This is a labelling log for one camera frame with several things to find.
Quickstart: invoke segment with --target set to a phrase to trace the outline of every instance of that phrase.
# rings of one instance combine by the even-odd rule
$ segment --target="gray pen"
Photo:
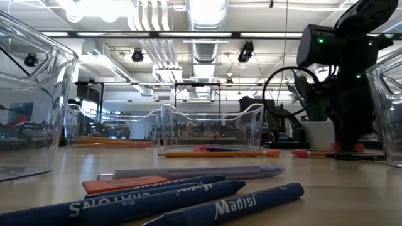
[[[246,178],[265,178],[282,174],[284,168],[275,164],[245,165],[245,166],[211,166],[196,168],[151,168],[151,169],[117,169],[114,179],[132,178],[146,175],[158,175],[169,179],[189,178],[218,174],[228,180]]]

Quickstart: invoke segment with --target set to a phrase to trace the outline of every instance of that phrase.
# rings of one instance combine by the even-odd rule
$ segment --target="spotlight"
[[[244,69],[247,67],[247,62],[250,60],[254,52],[254,45],[252,41],[246,41],[239,54],[239,67]]]
[[[143,50],[135,49],[131,59],[136,63],[142,62],[144,60]]]
[[[29,53],[24,60],[24,64],[28,67],[35,67],[38,64],[38,59],[36,58],[36,53]]]

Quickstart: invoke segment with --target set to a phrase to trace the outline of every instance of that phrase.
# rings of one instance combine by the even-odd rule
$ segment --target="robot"
[[[308,92],[309,98],[328,100],[325,113],[334,123],[333,148],[336,151],[355,151],[359,138],[372,133],[374,119],[365,71],[376,64],[379,50],[393,45],[392,40],[384,35],[373,37],[367,34],[387,22],[397,7],[398,0],[360,0],[339,18],[333,28],[308,25],[298,49],[298,66],[274,72],[265,83],[263,99],[269,81],[283,70],[309,74],[314,81]],[[330,69],[328,77],[320,82],[313,72],[306,69],[314,63],[338,67],[338,73]],[[305,108],[290,116],[303,112]]]

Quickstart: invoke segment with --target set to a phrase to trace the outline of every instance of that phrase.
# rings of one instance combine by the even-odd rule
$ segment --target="wooden table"
[[[228,223],[247,226],[402,225],[402,169],[385,163],[336,161],[329,158],[165,159],[154,149],[60,149],[51,173],[0,183],[0,212],[82,199],[82,181],[118,168],[213,166],[276,163],[286,171],[276,177],[246,180],[239,193],[299,182],[302,199]],[[141,225],[149,218],[127,223]]]

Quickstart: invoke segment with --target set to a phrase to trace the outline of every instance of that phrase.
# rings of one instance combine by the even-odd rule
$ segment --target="text on crayon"
[[[144,192],[144,193],[137,194],[137,195],[120,195],[120,196],[116,195],[113,198],[101,198],[101,199],[96,199],[96,200],[84,201],[82,203],[79,203],[79,202],[71,203],[70,210],[73,211],[73,213],[70,214],[70,217],[77,217],[78,214],[80,213],[81,208],[93,207],[93,206],[104,204],[104,203],[123,201],[123,200],[131,199],[131,198],[139,198],[139,197],[147,196],[147,195],[149,195],[149,193]]]
[[[191,187],[188,187],[188,188],[177,189],[176,191],[177,191],[178,193],[180,193],[180,192],[186,192],[186,191],[195,191],[195,190],[197,190],[197,189],[204,189],[205,191],[208,191],[209,188],[212,188],[212,184],[191,186]]]
[[[257,201],[254,196],[255,195],[253,194],[251,197],[238,198],[235,201],[227,202],[225,200],[221,200],[215,203],[215,220],[218,219],[218,216],[257,205]]]

